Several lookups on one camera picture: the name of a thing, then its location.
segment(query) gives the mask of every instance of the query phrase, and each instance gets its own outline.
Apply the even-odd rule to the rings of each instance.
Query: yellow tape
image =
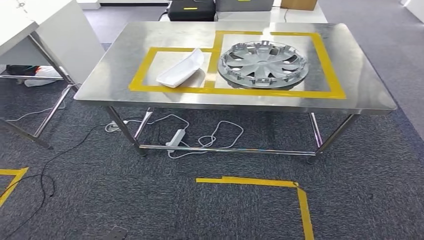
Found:
[[[315,32],[271,32],[274,36],[306,36],[311,37],[315,46],[318,59],[325,75],[330,91],[295,91],[295,90],[272,90],[272,89],[242,89],[242,88],[215,88],[218,74],[218,61],[221,55],[224,35],[262,35],[261,31],[216,31],[212,48],[201,48],[204,53],[211,53],[209,66],[206,72],[203,87],[177,87],[143,85],[143,79],[156,55],[156,52],[191,52],[194,48],[181,47],[151,47],[143,59],[138,71],[134,75],[129,89],[140,92],[161,93],[192,93],[192,94],[219,94],[219,95],[247,95],[247,96],[270,96],[270,97],[296,97],[317,99],[346,99],[342,86],[337,79],[330,57],[327,53],[321,36]]]
[[[10,182],[10,184],[6,187],[7,191],[5,191],[0,197],[0,207],[5,203],[6,199],[16,188],[18,183],[17,181],[21,180],[22,176],[28,171],[28,167],[21,169],[0,169],[0,175],[12,175],[14,178]]]
[[[196,183],[247,184],[247,185],[296,188],[297,198],[299,200],[300,215],[302,219],[303,234],[305,236],[305,240],[314,240],[314,231],[312,229],[311,216],[309,213],[308,198],[307,198],[306,192],[302,190],[299,187],[299,184],[295,181],[223,176],[222,178],[196,178]]]
[[[300,187],[297,188],[297,198],[299,199],[300,215],[302,217],[305,240],[314,240],[314,231],[312,230],[311,216],[309,214],[308,198],[306,197],[306,192]]]

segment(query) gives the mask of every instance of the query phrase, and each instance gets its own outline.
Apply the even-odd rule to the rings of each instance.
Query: yellow tape square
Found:
[[[16,182],[21,180],[22,176],[24,176],[27,170],[28,170],[28,167],[24,167],[21,169],[0,169],[0,175],[14,176],[10,184],[6,187],[7,191],[5,191],[0,197],[0,207],[3,205],[6,199],[8,199],[9,195],[13,192],[15,187],[18,185]]]
[[[297,97],[319,99],[346,99],[345,92],[339,83],[333,69],[330,57],[319,33],[316,32],[270,32],[273,36],[303,36],[310,37],[321,63],[326,83],[330,91],[303,91],[303,90],[273,90],[273,89],[243,89],[243,88],[216,88],[215,81],[218,73],[218,60],[221,56],[224,35],[263,35],[261,31],[216,31],[212,48],[201,48],[204,53],[211,53],[209,66],[205,75],[203,87],[177,87],[144,85],[143,80],[158,52],[192,52],[194,48],[183,47],[150,47],[140,67],[134,75],[128,88],[135,92],[161,93],[193,93],[193,94],[220,94],[220,95],[249,95],[270,97]]]

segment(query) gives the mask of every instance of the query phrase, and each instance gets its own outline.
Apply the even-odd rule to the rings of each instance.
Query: cardboard box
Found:
[[[284,9],[313,11],[317,0],[281,0],[281,7]]]

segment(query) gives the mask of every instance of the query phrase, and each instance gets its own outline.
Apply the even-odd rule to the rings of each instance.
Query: table top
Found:
[[[307,57],[309,73],[291,89],[244,89],[217,72],[219,56],[237,43],[271,41]],[[177,88],[156,77],[201,48],[203,66]],[[74,96],[101,106],[331,112],[384,115],[391,95],[344,24],[131,22]]]
[[[0,3],[0,55],[3,55],[16,44],[34,32],[39,25],[29,19],[22,9],[17,9],[8,1]]]

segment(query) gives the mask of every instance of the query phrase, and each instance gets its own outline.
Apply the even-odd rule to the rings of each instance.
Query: styrofoam container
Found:
[[[271,11],[274,0],[215,0],[217,12]]]
[[[203,52],[196,48],[190,55],[157,76],[156,81],[170,88],[176,88],[193,75],[205,61]]]

